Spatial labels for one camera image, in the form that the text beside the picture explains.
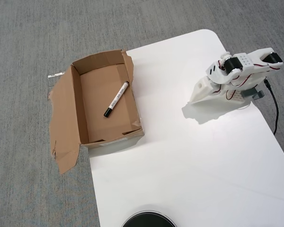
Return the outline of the white slotted gripper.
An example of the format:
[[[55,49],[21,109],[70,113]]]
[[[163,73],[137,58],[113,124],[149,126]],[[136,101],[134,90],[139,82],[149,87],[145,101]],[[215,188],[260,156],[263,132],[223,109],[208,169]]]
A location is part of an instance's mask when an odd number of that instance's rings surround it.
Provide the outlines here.
[[[230,83],[239,74],[239,60],[226,59],[225,61],[214,62],[207,70],[207,76],[201,78],[194,87],[189,99],[190,103],[207,101],[218,98],[222,92],[212,93],[214,83]]]

